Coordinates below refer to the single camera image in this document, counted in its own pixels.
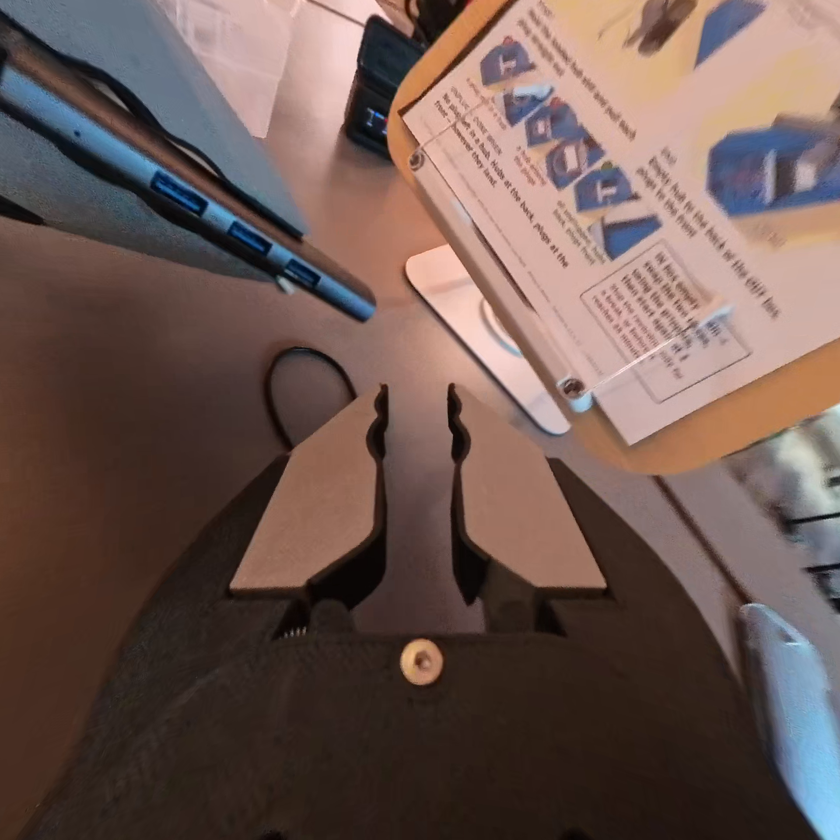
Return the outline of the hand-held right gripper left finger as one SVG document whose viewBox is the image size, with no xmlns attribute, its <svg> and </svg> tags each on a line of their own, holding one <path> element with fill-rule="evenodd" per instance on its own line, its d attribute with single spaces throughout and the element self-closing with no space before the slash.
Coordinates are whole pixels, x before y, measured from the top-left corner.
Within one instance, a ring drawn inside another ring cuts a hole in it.
<svg viewBox="0 0 840 840">
<path fill-rule="evenodd" d="M 234 573 L 233 597 L 361 604 L 386 567 L 386 385 L 345 407 L 287 457 Z"/>
</svg>

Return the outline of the translucent plastic bin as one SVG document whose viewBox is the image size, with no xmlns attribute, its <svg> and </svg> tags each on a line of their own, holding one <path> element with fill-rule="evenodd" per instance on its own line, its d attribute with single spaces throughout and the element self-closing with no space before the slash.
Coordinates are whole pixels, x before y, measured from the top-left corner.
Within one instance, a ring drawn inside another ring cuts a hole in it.
<svg viewBox="0 0 840 840">
<path fill-rule="evenodd" d="M 158 1 L 249 134 L 269 131 L 302 1 Z"/>
</svg>

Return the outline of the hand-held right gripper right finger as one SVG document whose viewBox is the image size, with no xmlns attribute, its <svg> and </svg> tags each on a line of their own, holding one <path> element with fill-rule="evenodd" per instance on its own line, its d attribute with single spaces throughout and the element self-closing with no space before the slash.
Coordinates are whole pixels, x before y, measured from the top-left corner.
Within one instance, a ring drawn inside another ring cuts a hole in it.
<svg viewBox="0 0 840 840">
<path fill-rule="evenodd" d="M 490 579 L 525 596 L 590 598 L 607 582 L 541 448 L 462 385 L 448 387 L 453 567 L 465 603 Z"/>
</svg>

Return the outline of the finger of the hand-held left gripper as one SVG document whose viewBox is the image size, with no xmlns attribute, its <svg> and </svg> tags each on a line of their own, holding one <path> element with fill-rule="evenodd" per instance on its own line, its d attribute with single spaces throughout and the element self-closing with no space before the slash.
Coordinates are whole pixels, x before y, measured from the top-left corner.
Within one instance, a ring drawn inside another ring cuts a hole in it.
<svg viewBox="0 0 840 840">
<path fill-rule="evenodd" d="M 63 56 L 106 71 L 175 137 L 220 166 L 295 233 L 308 226 L 264 145 L 156 2 L 2 1 L 2 12 Z"/>
<path fill-rule="evenodd" d="M 9 117 L 1 118 L 1 195 L 64 233 L 223 277 L 270 281 L 265 272 L 163 219 L 133 193 L 80 168 Z"/>
</svg>

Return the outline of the printed instruction sheet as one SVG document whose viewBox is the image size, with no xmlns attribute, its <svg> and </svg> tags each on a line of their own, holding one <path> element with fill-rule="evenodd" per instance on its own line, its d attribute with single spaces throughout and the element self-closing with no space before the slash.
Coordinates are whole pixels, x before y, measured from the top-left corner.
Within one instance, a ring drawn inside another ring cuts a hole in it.
<svg viewBox="0 0 840 840">
<path fill-rule="evenodd" d="M 398 113 L 559 403 L 627 447 L 838 341 L 838 2 L 508 2 Z"/>
</svg>

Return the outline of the white stand base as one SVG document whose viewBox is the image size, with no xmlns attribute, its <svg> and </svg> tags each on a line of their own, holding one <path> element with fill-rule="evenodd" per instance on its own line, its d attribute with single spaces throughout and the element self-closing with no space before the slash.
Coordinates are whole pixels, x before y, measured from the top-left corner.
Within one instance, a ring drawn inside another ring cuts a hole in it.
<svg viewBox="0 0 840 840">
<path fill-rule="evenodd" d="M 542 432 L 571 430 L 518 345 L 449 246 L 411 257 L 406 279 L 447 329 Z"/>
</svg>

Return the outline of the dark grey usb hub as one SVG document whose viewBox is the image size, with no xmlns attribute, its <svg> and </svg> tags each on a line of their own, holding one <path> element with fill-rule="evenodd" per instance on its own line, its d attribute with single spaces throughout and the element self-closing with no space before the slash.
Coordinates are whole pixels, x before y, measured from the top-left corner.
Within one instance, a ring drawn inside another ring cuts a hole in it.
<svg viewBox="0 0 840 840">
<path fill-rule="evenodd" d="M 2 29 L 1 91 L 7 116 L 168 222 L 356 321 L 375 313 L 362 281 L 12 28 Z"/>
</svg>

